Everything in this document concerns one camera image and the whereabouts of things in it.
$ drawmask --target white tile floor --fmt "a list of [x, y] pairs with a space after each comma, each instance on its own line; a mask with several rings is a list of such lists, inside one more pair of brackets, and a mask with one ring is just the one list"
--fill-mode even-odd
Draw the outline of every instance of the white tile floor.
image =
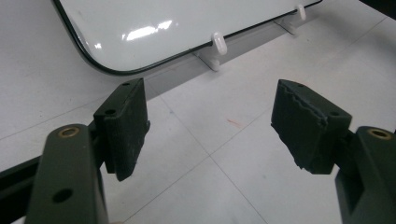
[[[353, 115], [352, 131], [362, 125], [394, 131], [396, 21], [356, 0], [324, 1], [309, 13], [297, 36], [275, 38], [217, 73], [187, 60], [147, 77], [152, 126], [134, 175], [119, 183], [103, 172], [111, 221], [341, 222], [337, 169], [301, 171], [270, 126], [276, 83], [308, 85]], [[88, 124], [117, 84], [130, 79], [86, 69], [80, 78], [28, 77], [31, 90], [13, 84], [26, 77], [2, 77], [0, 170], [39, 155], [56, 127]], [[186, 69], [200, 76], [181, 77]], [[170, 90], [178, 79], [187, 82]]]

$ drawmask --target white clip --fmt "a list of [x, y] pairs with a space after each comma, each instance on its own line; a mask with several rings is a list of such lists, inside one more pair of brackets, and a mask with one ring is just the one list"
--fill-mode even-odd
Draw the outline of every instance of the white clip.
[[304, 6], [298, 5], [296, 8], [297, 8], [297, 13], [285, 16], [284, 18], [276, 21], [276, 24], [283, 27], [285, 30], [287, 30], [292, 35], [297, 34], [296, 27], [293, 25], [293, 23], [295, 23], [297, 21], [305, 21], [306, 20], [306, 13], [305, 13]]
[[220, 61], [219, 56], [227, 53], [227, 45], [223, 35], [220, 32], [215, 32], [212, 35], [213, 45], [209, 48], [200, 49], [194, 52], [195, 56], [200, 58], [213, 71], [219, 71]]

